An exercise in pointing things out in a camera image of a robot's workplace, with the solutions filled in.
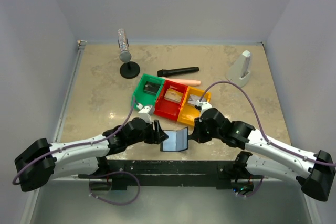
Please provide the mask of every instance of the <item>black microphone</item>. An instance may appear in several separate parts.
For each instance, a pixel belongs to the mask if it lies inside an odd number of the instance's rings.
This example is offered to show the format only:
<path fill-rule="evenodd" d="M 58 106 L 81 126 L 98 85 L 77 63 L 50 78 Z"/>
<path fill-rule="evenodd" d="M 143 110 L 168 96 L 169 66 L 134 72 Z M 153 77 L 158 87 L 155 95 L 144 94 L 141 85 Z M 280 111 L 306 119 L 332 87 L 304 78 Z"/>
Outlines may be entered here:
<path fill-rule="evenodd" d="M 184 73 L 194 73 L 200 70 L 199 67 L 189 67 L 189 68 L 177 68 L 177 69 L 162 69 L 157 72 L 158 77 L 168 77 L 168 76 L 175 76 L 178 74 Z"/>

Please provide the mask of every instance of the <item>white wall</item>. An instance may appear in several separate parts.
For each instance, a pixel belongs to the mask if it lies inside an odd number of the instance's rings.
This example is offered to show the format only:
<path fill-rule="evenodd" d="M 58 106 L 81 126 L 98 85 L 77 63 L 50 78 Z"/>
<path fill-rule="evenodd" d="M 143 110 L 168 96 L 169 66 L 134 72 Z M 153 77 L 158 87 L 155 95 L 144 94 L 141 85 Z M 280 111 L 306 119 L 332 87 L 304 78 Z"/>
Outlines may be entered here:
<path fill-rule="evenodd" d="M 76 56 L 56 0 L 0 0 L 0 218 L 20 221 L 27 194 L 14 187 L 14 158 L 51 138 Z"/>
<path fill-rule="evenodd" d="M 265 41 L 289 0 L 57 0 L 77 39 Z"/>
<path fill-rule="evenodd" d="M 266 54 L 293 145 L 323 149 L 336 162 L 336 0 L 290 0 Z M 335 223 L 336 182 L 324 223 Z"/>

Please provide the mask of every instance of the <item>marble tabletop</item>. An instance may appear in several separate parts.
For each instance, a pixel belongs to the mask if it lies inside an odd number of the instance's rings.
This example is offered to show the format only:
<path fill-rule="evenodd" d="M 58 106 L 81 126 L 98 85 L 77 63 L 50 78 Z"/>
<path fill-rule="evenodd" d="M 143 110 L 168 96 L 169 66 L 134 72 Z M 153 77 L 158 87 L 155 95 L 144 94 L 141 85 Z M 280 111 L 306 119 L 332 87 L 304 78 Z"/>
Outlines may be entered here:
<path fill-rule="evenodd" d="M 85 48 L 73 93 L 69 101 L 60 141 L 83 140 L 121 124 L 130 111 L 130 102 L 143 73 L 156 76 L 160 69 L 197 66 L 199 72 L 177 78 L 197 79 L 205 89 L 218 80 L 245 50 L 253 54 L 251 78 L 243 89 L 250 96 L 269 136 L 290 144 L 284 117 L 268 66 L 260 45 L 130 45 L 132 60 L 140 65 L 138 77 L 128 80 L 119 74 L 118 44 L 88 44 Z M 253 111 L 244 95 L 235 87 L 219 84 L 211 88 L 211 104 L 230 120 L 240 120 L 258 128 Z M 178 130 L 185 125 L 158 116 L 165 130 Z M 190 141 L 184 152 L 160 152 L 158 145 L 138 143 L 109 159 L 157 160 L 231 160 L 240 149 L 230 148 L 220 140 L 205 144 Z"/>

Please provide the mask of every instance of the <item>table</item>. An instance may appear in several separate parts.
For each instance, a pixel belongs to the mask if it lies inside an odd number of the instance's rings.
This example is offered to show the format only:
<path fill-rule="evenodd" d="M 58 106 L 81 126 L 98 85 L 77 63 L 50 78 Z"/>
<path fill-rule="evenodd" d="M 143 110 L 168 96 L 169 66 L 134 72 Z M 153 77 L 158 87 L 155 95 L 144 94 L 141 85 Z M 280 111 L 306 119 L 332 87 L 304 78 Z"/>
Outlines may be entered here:
<path fill-rule="evenodd" d="M 130 102 L 143 73 L 156 75 L 160 69 L 199 67 L 200 71 L 182 76 L 201 80 L 201 89 L 218 80 L 239 55 L 253 54 L 251 78 L 243 89 L 250 96 L 266 134 L 290 144 L 277 92 L 262 44 L 257 45 L 130 45 L 132 60 L 140 65 L 137 78 L 128 80 L 119 74 L 118 44 L 88 44 L 85 48 L 60 141 L 82 140 L 101 134 L 121 124 L 130 111 Z M 240 120 L 258 127 L 253 111 L 244 95 L 235 87 L 219 84 L 211 88 L 211 104 L 230 120 Z M 160 119 L 164 130 L 178 130 L 185 125 Z M 220 140 L 205 144 L 190 141 L 189 149 L 180 153 L 160 152 L 158 145 L 138 143 L 108 159 L 139 160 L 231 160 L 240 149 L 230 148 Z"/>

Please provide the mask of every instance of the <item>black round base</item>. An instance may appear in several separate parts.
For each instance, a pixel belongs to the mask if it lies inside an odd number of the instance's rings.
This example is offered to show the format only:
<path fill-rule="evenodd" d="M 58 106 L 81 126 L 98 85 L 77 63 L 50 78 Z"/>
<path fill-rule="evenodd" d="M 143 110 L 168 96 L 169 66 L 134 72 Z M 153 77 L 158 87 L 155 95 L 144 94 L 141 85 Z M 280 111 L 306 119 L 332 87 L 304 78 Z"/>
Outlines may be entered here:
<path fill-rule="evenodd" d="M 130 61 L 120 67 L 120 74 L 126 79 L 133 79 L 140 73 L 140 67 L 137 63 Z"/>

